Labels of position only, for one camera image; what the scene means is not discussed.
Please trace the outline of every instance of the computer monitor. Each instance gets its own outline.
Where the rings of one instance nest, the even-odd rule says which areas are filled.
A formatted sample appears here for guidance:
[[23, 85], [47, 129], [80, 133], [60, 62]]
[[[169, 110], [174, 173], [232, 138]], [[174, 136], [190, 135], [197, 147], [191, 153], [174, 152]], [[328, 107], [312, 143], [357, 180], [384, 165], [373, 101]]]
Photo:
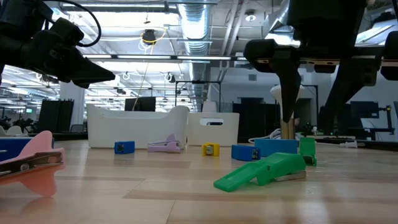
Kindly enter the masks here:
[[374, 101], [351, 101], [351, 116], [353, 118], [376, 118], [379, 114], [379, 103]]
[[136, 104], [136, 109], [134, 111], [155, 111], [156, 110], [156, 97], [140, 97], [126, 99], [124, 105], [125, 111], [132, 111], [132, 107]]

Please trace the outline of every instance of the green clip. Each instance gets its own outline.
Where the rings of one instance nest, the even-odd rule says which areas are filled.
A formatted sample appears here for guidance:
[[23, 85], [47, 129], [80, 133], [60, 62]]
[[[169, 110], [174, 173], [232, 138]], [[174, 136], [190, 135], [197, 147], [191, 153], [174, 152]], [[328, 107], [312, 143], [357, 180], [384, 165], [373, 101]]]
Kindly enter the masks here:
[[315, 155], [315, 139], [300, 138], [300, 155], [304, 158], [304, 161], [307, 165], [317, 165], [317, 157]]
[[260, 186], [272, 182], [275, 178], [282, 177], [300, 170], [305, 170], [302, 156], [277, 152], [265, 159], [247, 163], [230, 174], [214, 182], [214, 187], [232, 192], [253, 178], [257, 178]]

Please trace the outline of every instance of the ceiling duct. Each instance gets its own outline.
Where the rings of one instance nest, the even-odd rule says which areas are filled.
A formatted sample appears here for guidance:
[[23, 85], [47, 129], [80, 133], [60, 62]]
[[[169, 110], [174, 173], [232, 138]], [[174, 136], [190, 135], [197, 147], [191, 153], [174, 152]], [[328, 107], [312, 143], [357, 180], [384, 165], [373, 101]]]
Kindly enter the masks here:
[[278, 11], [267, 15], [267, 17], [262, 25], [262, 33], [263, 33], [264, 37], [268, 33], [274, 32], [277, 29], [280, 29], [281, 32], [287, 32], [288, 30], [290, 32], [293, 31], [292, 27], [290, 27], [290, 26], [285, 27], [285, 24], [287, 22], [287, 15], [288, 15], [287, 13], [289, 10], [289, 3], [290, 3], [290, 0], [282, 1]]
[[[180, 4], [178, 5], [181, 20], [181, 28], [184, 39], [203, 40], [207, 39], [209, 33], [210, 10], [204, 4]], [[184, 42], [185, 49], [189, 55], [208, 55], [208, 42]], [[210, 79], [210, 68], [207, 63], [190, 64], [191, 80], [208, 81]], [[206, 96], [203, 92], [203, 85], [192, 85], [192, 92], [196, 99], [196, 107], [201, 108], [202, 97]]]

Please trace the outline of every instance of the blue pencil sharpener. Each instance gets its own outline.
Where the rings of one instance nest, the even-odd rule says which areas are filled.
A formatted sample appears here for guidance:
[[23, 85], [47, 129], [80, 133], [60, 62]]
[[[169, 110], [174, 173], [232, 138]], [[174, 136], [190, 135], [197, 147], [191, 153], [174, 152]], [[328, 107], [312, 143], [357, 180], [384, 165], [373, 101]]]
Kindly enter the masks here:
[[240, 161], [253, 161], [261, 159], [258, 147], [232, 145], [231, 157]]
[[115, 142], [114, 143], [114, 153], [115, 154], [134, 153], [135, 150], [136, 150], [136, 143], [134, 141]]

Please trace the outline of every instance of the white lamp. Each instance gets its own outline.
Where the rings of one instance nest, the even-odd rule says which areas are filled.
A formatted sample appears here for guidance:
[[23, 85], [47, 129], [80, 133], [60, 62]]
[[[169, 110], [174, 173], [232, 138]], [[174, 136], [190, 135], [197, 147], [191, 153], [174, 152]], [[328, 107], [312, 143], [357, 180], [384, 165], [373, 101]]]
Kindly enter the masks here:
[[[298, 95], [296, 101], [301, 97], [304, 91], [304, 86], [300, 85], [298, 90]], [[283, 121], [283, 104], [282, 104], [282, 89], [280, 85], [274, 86], [271, 88], [270, 91], [271, 95], [278, 101], [280, 105], [280, 132], [282, 139], [295, 139], [295, 132], [294, 132], [294, 113], [290, 117], [290, 121], [288, 123]]]

